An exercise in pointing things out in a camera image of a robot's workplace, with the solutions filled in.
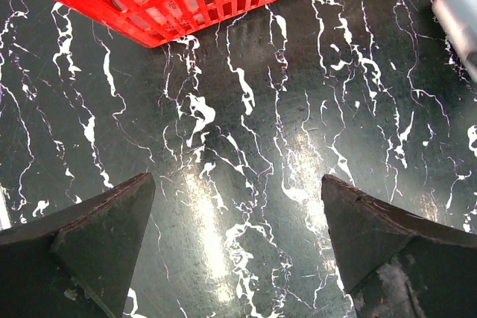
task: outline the black marble surface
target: black marble surface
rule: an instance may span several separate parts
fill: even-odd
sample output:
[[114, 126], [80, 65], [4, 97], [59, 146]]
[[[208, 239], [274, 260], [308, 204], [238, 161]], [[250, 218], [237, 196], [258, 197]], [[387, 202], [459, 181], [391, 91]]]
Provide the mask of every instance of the black marble surface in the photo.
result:
[[150, 171], [126, 317], [354, 317], [323, 174], [476, 232], [477, 86], [431, 2], [282, 0], [146, 49], [0, 0], [11, 225]]

